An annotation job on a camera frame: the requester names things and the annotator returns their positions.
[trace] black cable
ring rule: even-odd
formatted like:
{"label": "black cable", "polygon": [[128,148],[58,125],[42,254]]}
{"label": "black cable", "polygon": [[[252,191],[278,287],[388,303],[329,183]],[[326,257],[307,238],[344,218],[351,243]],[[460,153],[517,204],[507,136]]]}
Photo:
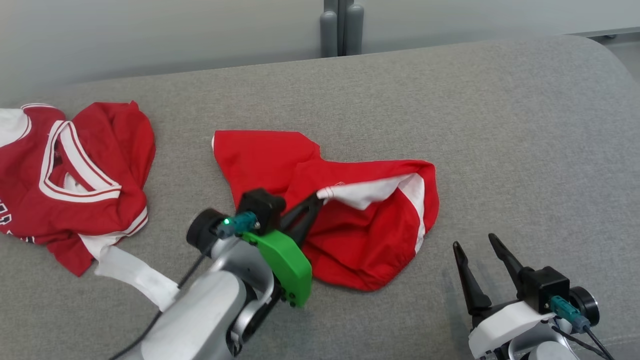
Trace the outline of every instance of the black cable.
{"label": "black cable", "polygon": [[[202,254],[198,256],[198,259],[195,261],[195,263],[193,263],[193,265],[191,265],[187,273],[184,274],[184,276],[182,277],[182,280],[180,280],[180,282],[178,283],[178,289],[181,289],[187,283],[187,280],[189,280],[189,278],[193,275],[193,273],[196,271],[198,266],[200,266],[200,263],[202,263],[204,258],[207,257],[206,254],[209,254],[211,252],[211,249],[213,249],[213,245],[215,243],[216,243],[215,241],[212,241],[211,244],[202,252]],[[149,331],[151,331],[151,329],[154,327],[158,319],[160,319],[161,315],[162,315],[162,311],[158,311],[154,316],[154,318],[149,323],[149,325],[147,325],[147,328],[142,332],[142,334],[140,334],[138,338],[136,338],[131,344],[129,344],[129,346],[125,347],[114,356],[111,356],[109,360],[120,359],[124,354],[128,353],[129,351],[131,351],[131,349],[136,347],[136,345],[138,345],[142,340],[144,340],[144,338],[147,336]]]}
{"label": "black cable", "polygon": [[611,356],[609,351],[607,351],[607,348],[605,348],[604,345],[602,345],[602,343],[600,342],[600,340],[598,340],[598,338],[595,336],[595,334],[593,334],[593,331],[591,331],[591,328],[589,328],[588,326],[585,326],[584,332],[586,332],[589,335],[589,337],[591,337],[593,342],[596,343],[596,345],[598,345],[600,350],[602,350],[602,352],[607,356],[608,360],[615,360],[613,356]]}
{"label": "black cable", "polygon": [[558,328],[557,326],[551,326],[551,329],[553,331],[557,332],[558,334],[564,336],[567,340],[571,340],[574,343],[584,347],[585,349],[593,351],[594,353],[598,354],[598,356],[600,356],[601,358],[609,360],[607,358],[607,356],[602,351],[600,351],[599,349],[597,349],[595,347],[592,347],[591,345],[585,343],[584,341],[582,341],[582,340],[580,340],[578,338],[574,338],[573,336],[571,336],[571,335],[567,334],[566,332],[560,330],[560,328]]}

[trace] gray table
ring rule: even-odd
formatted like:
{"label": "gray table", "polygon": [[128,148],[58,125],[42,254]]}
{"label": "gray table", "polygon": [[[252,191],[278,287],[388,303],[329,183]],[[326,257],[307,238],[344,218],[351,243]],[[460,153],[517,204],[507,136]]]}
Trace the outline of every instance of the gray table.
{"label": "gray table", "polygon": [[[640,350],[640,87],[585,38],[481,42],[348,58],[127,78],[24,102],[69,117],[135,100],[156,132],[150,220],[121,248],[172,279],[198,252],[189,219],[231,211],[216,129],[301,131],[336,161],[418,158],[438,170],[440,216],[413,262],[374,293],[315,282],[304,309],[278,306],[243,359],[470,359],[451,243],[494,302],[515,297],[486,238],[593,292],[595,332],[618,359]],[[75,278],[45,248],[0,241],[0,358],[104,359],[155,309],[132,287]]]}

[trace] gray wall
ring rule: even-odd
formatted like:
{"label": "gray wall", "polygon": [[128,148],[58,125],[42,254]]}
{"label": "gray wall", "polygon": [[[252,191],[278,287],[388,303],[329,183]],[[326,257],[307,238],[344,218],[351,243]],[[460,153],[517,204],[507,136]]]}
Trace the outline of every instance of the gray wall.
{"label": "gray wall", "polygon": [[[363,51],[640,26],[640,1],[356,0]],[[75,81],[319,56],[322,0],[0,0],[0,100]]]}

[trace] red and white jersey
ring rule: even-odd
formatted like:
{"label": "red and white jersey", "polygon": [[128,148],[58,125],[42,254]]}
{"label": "red and white jersey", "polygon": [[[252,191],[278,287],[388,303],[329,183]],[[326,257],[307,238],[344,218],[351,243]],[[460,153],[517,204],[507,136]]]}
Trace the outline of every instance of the red and white jersey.
{"label": "red and white jersey", "polygon": [[0,231],[46,245],[80,276],[147,222],[155,151],[135,102],[95,103],[73,121],[46,104],[0,109]]}

